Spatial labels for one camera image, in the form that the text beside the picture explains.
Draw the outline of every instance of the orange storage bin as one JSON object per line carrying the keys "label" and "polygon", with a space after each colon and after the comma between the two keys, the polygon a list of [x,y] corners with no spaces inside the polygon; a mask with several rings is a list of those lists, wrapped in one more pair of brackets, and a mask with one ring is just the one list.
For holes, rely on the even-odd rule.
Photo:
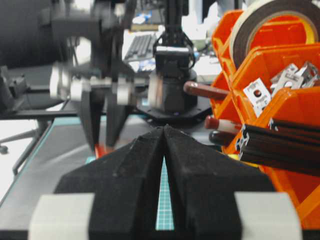
{"label": "orange storage bin", "polygon": [[[241,13],[241,10],[228,12],[212,35],[213,48],[222,67],[212,86],[230,91],[224,100],[210,100],[214,116],[262,128],[268,127],[270,118],[320,126],[320,111],[317,111],[320,87],[283,88],[258,118],[243,92],[258,78],[269,88],[270,79],[291,63],[301,68],[309,61],[320,69],[320,43],[305,44],[304,26],[297,17],[277,17],[258,31],[253,48],[237,70],[229,54],[229,38]],[[239,132],[229,146],[223,147],[223,152],[236,154],[235,143],[240,137]],[[320,177],[267,166],[260,166],[260,169],[278,191],[289,194],[303,228],[320,229]]]}

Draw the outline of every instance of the brown screwdriver handle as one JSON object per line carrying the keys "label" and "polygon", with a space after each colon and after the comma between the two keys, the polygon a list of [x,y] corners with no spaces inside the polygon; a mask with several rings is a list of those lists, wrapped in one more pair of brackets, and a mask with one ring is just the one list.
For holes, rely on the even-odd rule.
{"label": "brown screwdriver handle", "polygon": [[229,91],[204,85],[198,82],[194,81],[187,81],[184,86],[183,90],[185,93],[194,95],[194,96],[200,96],[215,100],[223,100],[228,95]]}

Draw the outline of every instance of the keyboard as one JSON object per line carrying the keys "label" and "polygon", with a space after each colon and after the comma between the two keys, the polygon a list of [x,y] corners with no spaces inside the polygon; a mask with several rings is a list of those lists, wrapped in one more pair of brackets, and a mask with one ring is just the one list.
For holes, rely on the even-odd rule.
{"label": "keyboard", "polygon": [[136,36],[124,57],[125,62],[143,61],[153,58],[153,45],[157,37],[155,34]]}

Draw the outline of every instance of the white floor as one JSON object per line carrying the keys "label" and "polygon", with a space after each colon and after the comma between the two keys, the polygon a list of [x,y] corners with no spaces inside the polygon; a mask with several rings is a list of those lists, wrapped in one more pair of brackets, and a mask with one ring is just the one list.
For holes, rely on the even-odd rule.
{"label": "white floor", "polygon": [[[0,121],[0,139],[35,129],[36,124],[34,120],[2,120]],[[0,199],[3,198],[14,180],[12,168],[15,162],[31,140],[31,138],[27,138],[4,144],[8,147],[8,154],[0,154]]]}

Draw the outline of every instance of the grid pattern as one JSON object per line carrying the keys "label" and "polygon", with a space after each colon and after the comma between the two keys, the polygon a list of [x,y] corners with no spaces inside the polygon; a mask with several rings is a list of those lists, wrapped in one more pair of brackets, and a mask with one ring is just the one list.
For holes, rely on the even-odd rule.
{"label": "grid pattern", "polygon": [[174,230],[174,219],[171,208],[171,198],[168,183],[168,172],[166,162],[163,159],[161,180],[160,180],[160,191],[159,191],[159,202],[158,211],[156,217],[156,230]]}

